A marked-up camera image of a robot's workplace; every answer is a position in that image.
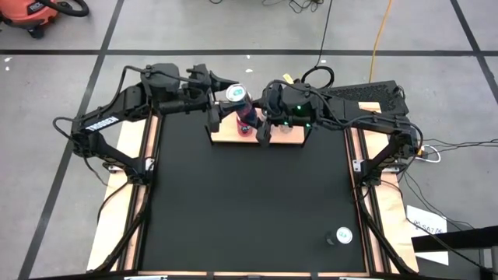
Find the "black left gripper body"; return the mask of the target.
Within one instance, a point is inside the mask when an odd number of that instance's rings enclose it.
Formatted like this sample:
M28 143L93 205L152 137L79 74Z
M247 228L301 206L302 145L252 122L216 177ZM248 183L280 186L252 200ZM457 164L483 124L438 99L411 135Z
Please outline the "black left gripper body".
M218 132L221 123L219 106L214 100L214 93L221 90L219 77L207 69L206 64L194 65L187 69L188 82L181 87L186 96L189 110L202 110L207 113L208 127L211 132Z

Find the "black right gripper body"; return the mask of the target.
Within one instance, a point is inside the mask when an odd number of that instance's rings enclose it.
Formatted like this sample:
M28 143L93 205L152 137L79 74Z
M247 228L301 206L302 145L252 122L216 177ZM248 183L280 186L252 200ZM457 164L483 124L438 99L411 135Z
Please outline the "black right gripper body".
M268 146L272 137L272 126L278 126L282 122L282 109L280 108L282 87L277 83L271 83L263 92L261 98L265 99L265 116L267 122L262 124L258 120L257 141L261 146Z

